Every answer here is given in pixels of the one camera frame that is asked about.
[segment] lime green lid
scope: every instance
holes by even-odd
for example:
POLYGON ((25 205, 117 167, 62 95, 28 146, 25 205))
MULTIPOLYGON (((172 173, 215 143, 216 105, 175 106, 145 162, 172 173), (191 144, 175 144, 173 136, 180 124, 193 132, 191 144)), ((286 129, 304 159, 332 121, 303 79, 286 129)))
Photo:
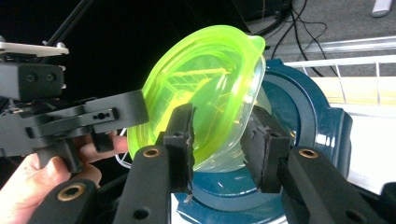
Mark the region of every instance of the lime green lid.
POLYGON ((262 84, 265 42, 231 26, 211 26, 182 39, 157 62, 142 91, 149 122, 128 129, 132 158, 154 145, 173 109, 196 107, 194 158, 197 169, 217 150, 239 141, 262 84))

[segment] finger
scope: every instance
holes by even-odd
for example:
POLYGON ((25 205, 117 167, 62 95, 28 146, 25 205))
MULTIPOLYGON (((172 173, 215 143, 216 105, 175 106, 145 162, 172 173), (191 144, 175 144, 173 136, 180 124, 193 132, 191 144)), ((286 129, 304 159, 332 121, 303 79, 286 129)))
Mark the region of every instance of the finger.
POLYGON ((89 179, 95 183, 96 187, 99 188, 99 182, 102 178, 100 170, 93 165, 85 164, 81 173, 73 177, 73 179, 89 179))
MULTIPOLYGON (((117 131, 109 132, 109 133, 107 133, 107 135, 110 138, 113 138, 114 136, 117 135, 117 131)), ((74 144, 75 144, 75 146, 77 148, 80 148, 80 147, 83 147, 86 144, 92 143, 93 140, 92 140, 92 136, 90 134, 86 134, 86 135, 83 135, 83 136, 79 136, 79 137, 73 138, 73 142, 74 142, 74 144)))
POLYGON ((26 223, 50 191, 70 178, 59 157, 52 158, 41 170, 36 169, 38 164, 36 154, 27 156, 0 191, 0 201, 4 205, 0 208, 10 222, 26 223))
POLYGON ((92 137, 90 134, 73 138, 73 142, 76 148, 80 148, 86 144, 92 143, 92 137))
POLYGON ((83 146, 79 152, 81 159, 84 162, 90 163, 128 151, 128 143, 125 136, 114 136, 112 140, 114 149, 107 152, 98 153, 93 143, 83 146))

